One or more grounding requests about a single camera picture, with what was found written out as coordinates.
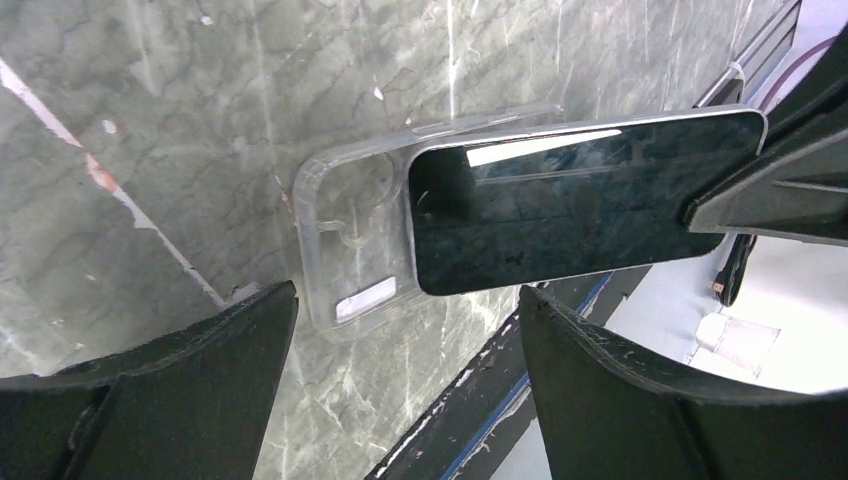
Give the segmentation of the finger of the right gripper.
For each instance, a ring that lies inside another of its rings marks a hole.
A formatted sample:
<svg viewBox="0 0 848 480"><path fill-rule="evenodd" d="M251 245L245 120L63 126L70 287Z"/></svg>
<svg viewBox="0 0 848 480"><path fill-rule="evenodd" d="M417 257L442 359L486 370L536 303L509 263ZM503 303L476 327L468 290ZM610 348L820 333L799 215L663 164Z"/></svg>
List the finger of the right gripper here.
<svg viewBox="0 0 848 480"><path fill-rule="evenodd" d="M697 197L695 233L847 245L847 114L819 115Z"/></svg>
<svg viewBox="0 0 848 480"><path fill-rule="evenodd" d="M772 146L818 115L847 101L847 27L806 76L767 114L764 146Z"/></svg>

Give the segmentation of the silver black phone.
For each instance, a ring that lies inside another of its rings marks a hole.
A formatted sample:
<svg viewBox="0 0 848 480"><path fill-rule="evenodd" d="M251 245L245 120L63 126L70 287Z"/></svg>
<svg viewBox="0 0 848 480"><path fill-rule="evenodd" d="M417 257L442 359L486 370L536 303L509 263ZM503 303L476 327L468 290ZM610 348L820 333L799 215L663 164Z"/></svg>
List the silver black phone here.
<svg viewBox="0 0 848 480"><path fill-rule="evenodd" d="M688 259L697 195L755 158L763 113L744 105L453 136L407 174L418 286L432 296Z"/></svg>

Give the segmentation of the clear magsafe phone case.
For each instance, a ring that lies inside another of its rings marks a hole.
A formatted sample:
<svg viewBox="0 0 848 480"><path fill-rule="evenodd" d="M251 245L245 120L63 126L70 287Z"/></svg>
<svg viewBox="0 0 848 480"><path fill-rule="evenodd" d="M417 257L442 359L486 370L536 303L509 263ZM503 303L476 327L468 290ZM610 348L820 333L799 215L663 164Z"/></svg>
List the clear magsafe phone case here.
<svg viewBox="0 0 848 480"><path fill-rule="evenodd" d="M309 158L292 191L303 291L327 339L358 340L423 299L408 235L406 173L413 156L466 134L545 126L559 105L537 102L406 128Z"/></svg>

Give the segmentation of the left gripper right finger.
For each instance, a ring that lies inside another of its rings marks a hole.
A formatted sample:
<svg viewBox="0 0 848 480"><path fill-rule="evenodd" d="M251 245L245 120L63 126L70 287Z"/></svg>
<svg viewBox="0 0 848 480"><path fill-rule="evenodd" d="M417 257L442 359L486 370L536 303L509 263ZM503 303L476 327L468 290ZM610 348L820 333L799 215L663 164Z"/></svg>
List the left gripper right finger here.
<svg viewBox="0 0 848 480"><path fill-rule="evenodd" d="M843 479L847 395L679 363L523 287L522 349L555 479Z"/></svg>

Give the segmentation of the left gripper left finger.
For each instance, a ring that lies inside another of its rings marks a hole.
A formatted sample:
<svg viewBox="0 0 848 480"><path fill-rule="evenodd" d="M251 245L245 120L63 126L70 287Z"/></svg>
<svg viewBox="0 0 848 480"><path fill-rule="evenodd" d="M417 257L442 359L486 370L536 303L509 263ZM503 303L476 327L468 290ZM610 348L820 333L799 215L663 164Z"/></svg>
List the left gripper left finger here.
<svg viewBox="0 0 848 480"><path fill-rule="evenodd" d="M182 330L1 382L5 479L249 479L299 301L280 282Z"/></svg>

